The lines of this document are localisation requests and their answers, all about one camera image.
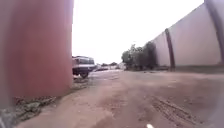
overcast sky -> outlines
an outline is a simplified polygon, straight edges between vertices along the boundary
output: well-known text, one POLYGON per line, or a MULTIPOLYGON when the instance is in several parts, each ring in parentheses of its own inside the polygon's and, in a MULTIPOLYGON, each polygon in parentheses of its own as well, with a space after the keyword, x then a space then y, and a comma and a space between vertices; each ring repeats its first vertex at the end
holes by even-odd
POLYGON ((203 0, 75 0, 72 54, 96 63, 121 62, 131 44, 143 46, 203 0))

building wall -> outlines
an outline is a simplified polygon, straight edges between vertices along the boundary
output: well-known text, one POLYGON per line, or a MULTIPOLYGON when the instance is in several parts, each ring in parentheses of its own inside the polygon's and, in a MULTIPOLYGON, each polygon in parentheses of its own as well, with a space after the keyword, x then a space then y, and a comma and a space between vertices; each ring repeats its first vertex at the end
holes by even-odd
POLYGON ((216 11, 221 19, 222 28, 224 31, 224 1, 223 0, 212 0, 212 3, 214 5, 214 7, 216 8, 216 11))
POLYGON ((5 74, 0 79, 5 79, 13 97, 65 93, 72 84, 73 1, 10 1, 7 28, 0 30, 5 49, 0 65, 5 74))
POLYGON ((158 65, 170 66, 169 49, 165 32, 161 33, 152 41, 156 46, 156 55, 158 65))
POLYGON ((214 24, 204 4, 169 28, 177 66, 221 62, 214 24))
POLYGON ((6 31, 9 28, 10 18, 14 10, 13 0, 0 1, 0 109, 10 105, 9 87, 6 81, 5 71, 5 40, 6 31))

car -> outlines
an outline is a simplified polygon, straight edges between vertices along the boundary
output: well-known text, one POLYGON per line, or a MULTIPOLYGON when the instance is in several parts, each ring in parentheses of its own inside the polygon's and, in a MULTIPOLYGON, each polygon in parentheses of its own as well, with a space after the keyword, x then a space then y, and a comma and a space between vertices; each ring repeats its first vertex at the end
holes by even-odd
POLYGON ((80 75, 82 78, 87 78, 96 68, 94 59, 86 56, 72 56, 72 64, 73 75, 80 75))

red pillar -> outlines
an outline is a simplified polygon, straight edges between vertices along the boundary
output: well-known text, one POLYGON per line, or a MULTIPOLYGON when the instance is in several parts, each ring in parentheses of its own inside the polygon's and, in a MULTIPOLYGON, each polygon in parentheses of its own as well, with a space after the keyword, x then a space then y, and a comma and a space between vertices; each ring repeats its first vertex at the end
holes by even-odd
POLYGON ((20 98, 55 96, 72 84, 72 0, 16 0, 5 45, 6 80, 20 98))

dirt ground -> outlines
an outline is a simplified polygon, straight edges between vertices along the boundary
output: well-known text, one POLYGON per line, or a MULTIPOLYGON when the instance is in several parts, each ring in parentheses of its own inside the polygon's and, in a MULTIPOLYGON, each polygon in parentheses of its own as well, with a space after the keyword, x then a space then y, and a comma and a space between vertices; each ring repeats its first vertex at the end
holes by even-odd
POLYGON ((221 128, 224 75, 94 72, 16 128, 221 128))

